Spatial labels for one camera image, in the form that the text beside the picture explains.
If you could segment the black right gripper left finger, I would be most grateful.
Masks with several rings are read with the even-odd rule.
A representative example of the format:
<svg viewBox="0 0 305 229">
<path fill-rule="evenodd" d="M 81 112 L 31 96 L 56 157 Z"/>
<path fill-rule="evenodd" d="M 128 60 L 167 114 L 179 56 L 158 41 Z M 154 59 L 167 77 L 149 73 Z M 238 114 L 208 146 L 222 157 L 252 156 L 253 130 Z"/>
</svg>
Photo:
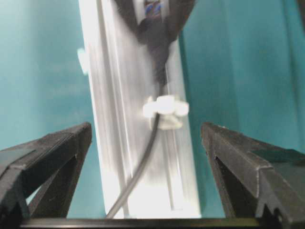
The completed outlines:
<svg viewBox="0 0 305 229">
<path fill-rule="evenodd" d="M 0 217 L 67 217 L 91 142 L 84 122 L 1 150 Z"/>
</svg>

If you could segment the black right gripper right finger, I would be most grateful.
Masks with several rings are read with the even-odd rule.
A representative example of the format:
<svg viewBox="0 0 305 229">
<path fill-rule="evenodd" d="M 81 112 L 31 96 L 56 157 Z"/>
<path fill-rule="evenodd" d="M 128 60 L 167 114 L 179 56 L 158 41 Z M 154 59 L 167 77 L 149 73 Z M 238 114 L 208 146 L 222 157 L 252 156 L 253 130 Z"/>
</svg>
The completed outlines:
<svg viewBox="0 0 305 229">
<path fill-rule="evenodd" d="M 305 156 L 205 122 L 202 144 L 226 217 L 305 217 Z"/>
</svg>

